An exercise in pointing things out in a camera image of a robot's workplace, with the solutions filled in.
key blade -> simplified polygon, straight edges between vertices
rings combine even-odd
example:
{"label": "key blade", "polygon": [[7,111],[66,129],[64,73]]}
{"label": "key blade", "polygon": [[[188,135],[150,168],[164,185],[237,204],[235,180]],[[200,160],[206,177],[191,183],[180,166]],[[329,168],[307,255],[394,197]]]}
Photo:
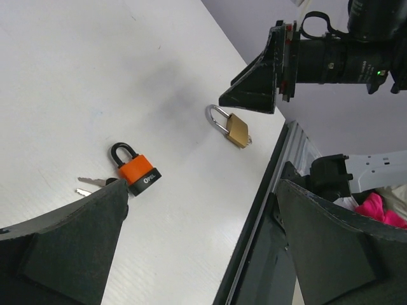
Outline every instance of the key blade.
{"label": "key blade", "polygon": [[106,180],[102,180],[102,179],[91,179],[91,178],[79,177],[78,180],[80,182],[84,182],[87,184],[93,184],[94,186],[100,186],[100,187],[106,186]]}
{"label": "key blade", "polygon": [[77,192],[78,194],[80,194],[80,195],[82,195],[84,197],[87,197],[87,196],[91,195],[90,191],[86,191],[84,189],[76,189],[75,192]]}

pink cloth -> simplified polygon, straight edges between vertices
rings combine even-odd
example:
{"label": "pink cloth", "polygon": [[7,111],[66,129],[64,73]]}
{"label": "pink cloth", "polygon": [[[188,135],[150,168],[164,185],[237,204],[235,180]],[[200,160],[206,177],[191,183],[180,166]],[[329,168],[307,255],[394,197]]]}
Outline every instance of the pink cloth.
{"label": "pink cloth", "polygon": [[355,209],[355,212],[391,226],[407,229],[407,222],[398,214],[391,210],[384,211],[382,197],[376,193],[371,193],[364,203]]}

padlock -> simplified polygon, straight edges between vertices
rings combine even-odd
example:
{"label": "padlock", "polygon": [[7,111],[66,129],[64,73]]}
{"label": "padlock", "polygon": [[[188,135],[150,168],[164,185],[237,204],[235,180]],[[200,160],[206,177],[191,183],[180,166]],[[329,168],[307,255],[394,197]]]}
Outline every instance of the padlock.
{"label": "padlock", "polygon": [[[226,128],[214,119],[211,113],[212,110],[216,110],[227,119]],[[252,138],[249,135],[249,127],[236,114],[228,114],[219,106],[212,104],[207,107],[207,116],[209,122],[212,123],[221,133],[223,133],[230,142],[239,148],[245,148],[249,144],[252,144]]]}
{"label": "padlock", "polygon": [[[128,163],[122,162],[117,155],[117,150],[124,148],[132,157]],[[119,176],[127,180],[129,191],[137,196],[159,178],[161,174],[151,165],[151,163],[142,154],[137,154],[128,144],[116,143],[110,150],[111,156],[118,165]]]}

white wall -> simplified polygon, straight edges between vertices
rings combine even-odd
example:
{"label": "white wall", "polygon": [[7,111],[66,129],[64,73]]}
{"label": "white wall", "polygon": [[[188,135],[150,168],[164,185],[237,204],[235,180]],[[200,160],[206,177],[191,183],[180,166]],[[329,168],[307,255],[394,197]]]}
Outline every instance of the white wall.
{"label": "white wall", "polygon": [[[202,0],[246,62],[264,47],[268,30],[279,19],[292,22],[298,10],[290,0]],[[347,0],[314,0],[311,10],[346,29]],[[324,24],[313,22],[311,31]],[[392,78],[374,95],[364,85],[297,85],[295,98],[278,107],[296,119],[322,154],[373,154],[407,150],[407,93],[390,93]]]}

padlock shackle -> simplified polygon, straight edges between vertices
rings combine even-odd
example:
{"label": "padlock shackle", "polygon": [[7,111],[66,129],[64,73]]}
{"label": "padlock shackle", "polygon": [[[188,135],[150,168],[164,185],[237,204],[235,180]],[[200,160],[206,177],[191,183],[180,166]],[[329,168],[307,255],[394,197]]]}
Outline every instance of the padlock shackle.
{"label": "padlock shackle", "polygon": [[207,117],[209,119],[209,121],[223,134],[227,135],[229,134],[229,131],[222,126],[221,124],[219,124],[214,117],[212,116],[212,110],[217,111],[218,113],[222,114],[226,119],[228,119],[230,117],[230,114],[228,114],[225,110],[223,110],[222,108],[220,108],[218,105],[214,105],[211,104],[209,105],[207,108]]}
{"label": "padlock shackle", "polygon": [[116,162],[119,168],[126,164],[117,155],[117,150],[119,148],[124,148],[131,155],[132,159],[135,159],[139,155],[134,151],[134,149],[131,148],[130,145],[123,142],[115,143],[115,145],[113,145],[112,148],[110,149],[110,155],[112,156],[113,161]]}

